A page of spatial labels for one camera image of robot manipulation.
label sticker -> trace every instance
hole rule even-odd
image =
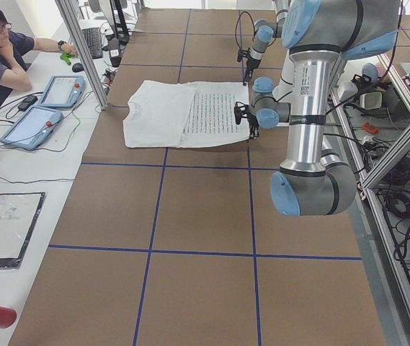
[[[299,82],[295,80],[295,96],[313,96],[316,89],[317,66],[303,66],[301,74],[298,74]]]

glasses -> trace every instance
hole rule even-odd
[[[3,31],[5,30],[10,30],[12,28],[12,24],[11,23],[5,23],[5,24],[0,24],[0,34],[3,33]]]

blue joint cover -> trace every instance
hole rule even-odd
[[[362,75],[367,75],[371,78],[371,82],[374,83],[379,78],[378,68],[373,63],[366,63],[362,67]]]
[[[397,32],[398,30],[388,32],[387,34],[377,37],[371,41],[346,50],[342,54],[342,59],[345,61],[362,59],[387,52],[388,50],[393,48],[393,45],[395,45]]]
[[[317,15],[321,0],[297,0],[290,7],[282,31],[286,48],[294,47],[305,35]]]
[[[274,128],[280,122],[278,113],[270,108],[262,108],[256,112],[256,119],[262,128]]]
[[[267,20],[265,20],[265,19],[263,19],[263,18],[259,18],[259,19],[256,19],[256,21],[254,22],[254,27],[257,27],[257,25],[259,24],[259,23],[267,23]]]
[[[267,25],[262,25],[256,33],[257,38],[264,43],[269,43],[274,35],[274,30]]]
[[[285,216],[300,216],[299,202],[290,182],[282,172],[276,172],[270,180],[270,193],[275,209]]]
[[[259,77],[254,81],[253,91],[269,94],[274,89],[274,82],[269,77]]]

man's hand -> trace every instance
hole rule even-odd
[[[62,51],[67,54],[72,54],[73,56],[78,56],[78,52],[74,45],[69,45],[68,43],[64,43],[61,47]]]
[[[8,41],[6,45],[0,47],[0,56],[2,56],[6,61],[14,59],[14,51],[10,41]]]

metal pole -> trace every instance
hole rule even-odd
[[[96,70],[96,66],[89,52],[86,41],[81,33],[78,20],[76,19],[75,12],[72,5],[73,0],[55,0],[59,11],[61,12],[62,19],[66,23],[67,30],[70,33],[70,37],[75,43],[76,49],[78,51],[81,63],[83,64],[86,77],[91,84],[94,95],[96,95],[97,101],[101,106],[101,110],[105,110],[109,104],[107,100],[107,95],[102,88],[102,84],[99,75]]]

